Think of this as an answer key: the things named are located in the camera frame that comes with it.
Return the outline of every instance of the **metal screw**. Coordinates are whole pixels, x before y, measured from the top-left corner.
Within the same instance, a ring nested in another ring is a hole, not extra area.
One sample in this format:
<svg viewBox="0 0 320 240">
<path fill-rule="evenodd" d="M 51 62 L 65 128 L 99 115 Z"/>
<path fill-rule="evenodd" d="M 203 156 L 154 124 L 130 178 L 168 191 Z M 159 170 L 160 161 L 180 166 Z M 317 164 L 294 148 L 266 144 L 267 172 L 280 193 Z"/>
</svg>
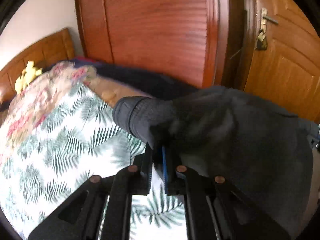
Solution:
<svg viewBox="0 0 320 240">
<path fill-rule="evenodd" d="M 138 170 L 138 166 L 137 165 L 130 165 L 128 167 L 128 171 L 129 172 L 137 172 L 137 170 Z"/>
<path fill-rule="evenodd" d="M 186 166 L 183 166 L 183 165 L 179 165 L 177 167 L 177 171 L 178 172 L 186 172 L 187 171 L 187 167 Z"/>
<path fill-rule="evenodd" d="M 215 176 L 214 181 L 216 183 L 223 184 L 226 181 L 226 179 L 223 176 Z"/>
<path fill-rule="evenodd" d="M 101 180 L 101 177 L 99 175 L 93 175 L 90 177 L 90 182 L 97 183 Z"/>
</svg>

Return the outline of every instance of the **wooden door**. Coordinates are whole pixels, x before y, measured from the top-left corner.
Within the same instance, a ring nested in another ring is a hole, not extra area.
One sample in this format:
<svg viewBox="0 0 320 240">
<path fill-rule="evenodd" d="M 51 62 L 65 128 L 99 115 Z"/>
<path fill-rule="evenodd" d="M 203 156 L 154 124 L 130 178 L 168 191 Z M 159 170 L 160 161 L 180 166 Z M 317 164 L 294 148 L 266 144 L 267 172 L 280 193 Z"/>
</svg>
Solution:
<svg viewBox="0 0 320 240">
<path fill-rule="evenodd" d="M 320 121 L 320 38 L 293 0 L 256 0 L 279 25 L 267 21 L 268 48 L 255 50 L 244 91 Z"/>
</svg>

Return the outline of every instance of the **bed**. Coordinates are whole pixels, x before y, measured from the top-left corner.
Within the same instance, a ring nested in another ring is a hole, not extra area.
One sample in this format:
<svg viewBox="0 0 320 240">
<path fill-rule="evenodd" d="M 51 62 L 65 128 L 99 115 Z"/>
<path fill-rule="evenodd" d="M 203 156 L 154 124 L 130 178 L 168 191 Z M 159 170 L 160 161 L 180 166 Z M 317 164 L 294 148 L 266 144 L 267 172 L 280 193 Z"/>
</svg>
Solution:
<svg viewBox="0 0 320 240">
<path fill-rule="evenodd" d="M 0 71 L 1 102 L 11 101 L 0 127 L 0 221 L 14 239 L 27 239 L 90 176 L 114 175 L 145 149 L 114 124 L 112 106 L 123 96 L 147 94 L 99 76 L 97 62 L 73 57 L 66 28 Z M 28 60 L 45 73 L 15 95 Z M 133 197 L 130 237 L 149 239 L 150 233 L 187 239 L 183 203 L 164 194 L 154 170 L 150 194 Z"/>
</svg>

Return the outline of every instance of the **door handle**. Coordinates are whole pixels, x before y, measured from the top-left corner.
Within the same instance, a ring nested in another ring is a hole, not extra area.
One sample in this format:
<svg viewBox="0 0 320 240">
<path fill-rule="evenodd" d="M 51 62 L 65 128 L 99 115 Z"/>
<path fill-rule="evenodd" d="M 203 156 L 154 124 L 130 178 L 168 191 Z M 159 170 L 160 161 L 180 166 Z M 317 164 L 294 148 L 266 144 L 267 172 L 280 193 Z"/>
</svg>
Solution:
<svg viewBox="0 0 320 240">
<path fill-rule="evenodd" d="M 266 8 L 261 9 L 261 23 L 260 23 L 260 31 L 257 38 L 257 50 L 266 50 L 268 48 L 268 42 L 266 37 L 266 31 L 267 31 L 267 21 L 270 21 L 276 25 L 279 24 L 279 22 L 275 19 L 272 19 L 267 15 L 268 10 Z"/>
</svg>

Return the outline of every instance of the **leaf print bedsheet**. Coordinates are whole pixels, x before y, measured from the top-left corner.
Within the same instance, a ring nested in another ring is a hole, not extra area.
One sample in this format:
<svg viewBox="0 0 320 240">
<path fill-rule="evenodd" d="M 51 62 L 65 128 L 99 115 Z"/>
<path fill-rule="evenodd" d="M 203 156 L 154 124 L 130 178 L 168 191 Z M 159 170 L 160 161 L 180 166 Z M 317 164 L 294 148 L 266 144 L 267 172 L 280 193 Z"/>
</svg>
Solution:
<svg viewBox="0 0 320 240">
<path fill-rule="evenodd" d="M 1 166 L 1 209 L 27 239 L 90 176 L 112 176 L 144 149 L 114 124 L 107 103 L 76 83 Z M 183 203 L 164 194 L 154 169 L 150 194 L 133 197 L 130 237 L 187 239 Z"/>
</svg>

